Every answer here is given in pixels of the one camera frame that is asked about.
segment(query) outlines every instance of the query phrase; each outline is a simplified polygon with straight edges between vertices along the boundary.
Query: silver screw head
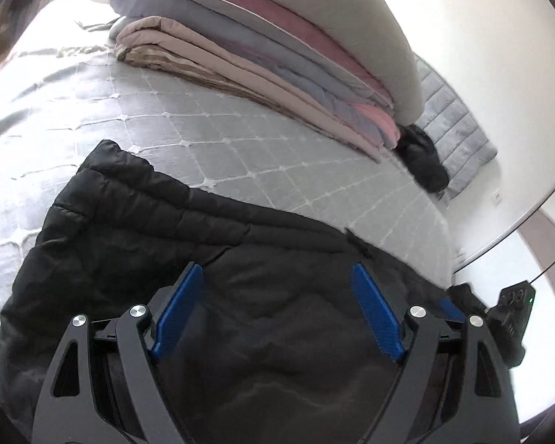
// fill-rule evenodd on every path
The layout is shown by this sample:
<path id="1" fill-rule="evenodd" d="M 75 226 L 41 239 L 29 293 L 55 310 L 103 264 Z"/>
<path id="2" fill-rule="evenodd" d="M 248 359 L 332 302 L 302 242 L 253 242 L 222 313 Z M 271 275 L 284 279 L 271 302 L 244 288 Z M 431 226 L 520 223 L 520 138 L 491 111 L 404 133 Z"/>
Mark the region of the silver screw head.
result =
<path id="1" fill-rule="evenodd" d="M 84 314 L 80 314 L 79 316 L 74 317 L 72 319 L 72 325 L 74 327 L 82 327 L 86 323 L 86 316 Z"/>
<path id="2" fill-rule="evenodd" d="M 420 307 L 419 305 L 414 305 L 413 307 L 411 307 L 409 309 L 409 312 L 413 317 L 417 317 L 418 319 L 420 319 L 421 317 L 425 317 L 427 314 L 426 309 Z"/>
<path id="3" fill-rule="evenodd" d="M 132 317 L 142 317 L 146 313 L 146 307 L 143 305 L 134 305 L 129 309 L 129 314 Z"/>
<path id="4" fill-rule="evenodd" d="M 479 316 L 470 316 L 469 322 L 471 323 L 472 326 L 475 326 L 475 327 L 481 327 L 483 325 L 483 319 L 481 319 L 481 317 Z"/>

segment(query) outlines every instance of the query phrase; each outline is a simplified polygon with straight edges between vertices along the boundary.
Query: stack of folded blankets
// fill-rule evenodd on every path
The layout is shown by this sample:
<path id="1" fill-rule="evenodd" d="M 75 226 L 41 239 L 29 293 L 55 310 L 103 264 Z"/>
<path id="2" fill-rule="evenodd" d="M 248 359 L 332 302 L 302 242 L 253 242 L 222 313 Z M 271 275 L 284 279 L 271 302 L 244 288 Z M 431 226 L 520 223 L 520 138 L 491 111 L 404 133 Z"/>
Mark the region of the stack of folded blankets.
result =
<path id="1" fill-rule="evenodd" d="M 353 14 L 354 4 L 361 6 L 361 0 L 342 16 Z M 249 98 L 379 161 L 384 149 L 397 146 L 397 125 L 412 124 L 423 102 L 409 45 L 386 4 L 378 4 L 370 11 L 380 19 L 384 14 L 386 24 L 394 27 L 379 35 L 384 44 L 374 41 L 366 48 L 370 25 L 361 14 L 351 22 L 356 32 L 367 29 L 356 35 L 363 42 L 360 55 L 382 52 L 364 58 L 370 71 L 352 56 L 353 43 L 344 49 L 300 16 L 301 6 L 297 14 L 273 0 L 110 0 L 122 15 L 110 36 L 121 61 Z M 337 27 L 337 15 L 332 25 Z M 331 30 L 343 34 L 346 28 Z M 395 60 L 397 68 L 390 64 Z"/>

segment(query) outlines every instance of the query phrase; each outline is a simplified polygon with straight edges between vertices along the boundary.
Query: mattress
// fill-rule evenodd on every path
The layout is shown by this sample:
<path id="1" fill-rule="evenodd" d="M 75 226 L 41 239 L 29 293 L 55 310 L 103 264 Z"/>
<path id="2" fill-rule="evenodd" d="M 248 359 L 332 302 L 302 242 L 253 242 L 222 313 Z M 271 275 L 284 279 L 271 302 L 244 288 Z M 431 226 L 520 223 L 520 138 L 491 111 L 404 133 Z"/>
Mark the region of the mattress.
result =
<path id="1" fill-rule="evenodd" d="M 465 190 L 481 167 L 493 160 L 498 151 L 444 78 L 417 55 L 416 63 L 425 99 L 424 113 L 416 125 L 434 142 L 450 177 L 445 192 L 453 199 Z"/>
<path id="2" fill-rule="evenodd" d="M 444 217 L 394 157 L 376 164 L 257 103 L 118 62 L 108 32 L 87 30 L 115 17 L 56 0 L 0 70 L 0 309 L 55 196 L 105 138 L 190 186 L 349 227 L 450 285 Z"/>

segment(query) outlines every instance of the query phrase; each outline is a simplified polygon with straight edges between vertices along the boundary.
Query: beige blanket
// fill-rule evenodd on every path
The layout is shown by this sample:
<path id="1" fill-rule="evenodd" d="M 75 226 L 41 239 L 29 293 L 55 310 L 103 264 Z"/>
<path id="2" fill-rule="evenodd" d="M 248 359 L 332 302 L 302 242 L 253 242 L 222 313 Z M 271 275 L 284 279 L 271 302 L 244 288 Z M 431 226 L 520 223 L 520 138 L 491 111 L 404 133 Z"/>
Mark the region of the beige blanket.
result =
<path id="1" fill-rule="evenodd" d="M 137 50 L 139 47 L 147 47 L 149 50 Z M 156 56 L 153 57 L 153 47 L 159 47 L 164 51 L 156 51 Z M 238 88 L 246 88 L 272 102 L 272 108 L 285 109 L 315 126 L 321 133 L 351 144 L 376 161 L 382 160 L 378 148 L 335 118 L 308 94 L 269 70 L 229 53 L 174 20 L 150 16 L 130 23 L 117 37 L 116 53 L 119 60 L 125 60 L 130 64 L 163 68 L 179 75 L 185 72 L 183 67 L 185 60 L 188 60 L 197 64 L 199 71 L 205 68 L 211 73 L 221 75 L 237 84 Z M 190 71 L 194 80 L 202 81 L 195 78 L 193 66 Z M 209 84 L 209 75 L 203 80 L 206 79 Z M 252 99 L 264 103 L 263 100 L 256 99 L 255 95 L 251 96 Z"/>

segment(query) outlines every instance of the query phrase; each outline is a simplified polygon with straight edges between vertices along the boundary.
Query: black down jacket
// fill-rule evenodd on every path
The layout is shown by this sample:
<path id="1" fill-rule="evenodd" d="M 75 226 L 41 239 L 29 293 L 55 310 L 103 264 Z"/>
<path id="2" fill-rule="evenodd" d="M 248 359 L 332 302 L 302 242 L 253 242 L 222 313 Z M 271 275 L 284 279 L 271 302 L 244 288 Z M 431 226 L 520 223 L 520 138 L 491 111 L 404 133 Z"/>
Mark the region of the black down jacket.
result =
<path id="1" fill-rule="evenodd" d="M 1 313 L 0 403 L 30 436 L 70 319 L 117 317 L 195 261 L 199 321 L 160 372 L 198 444 L 357 442 L 397 372 L 350 286 L 361 259 L 412 303 L 444 297 L 352 234 L 190 189 L 102 141 L 55 199 Z"/>

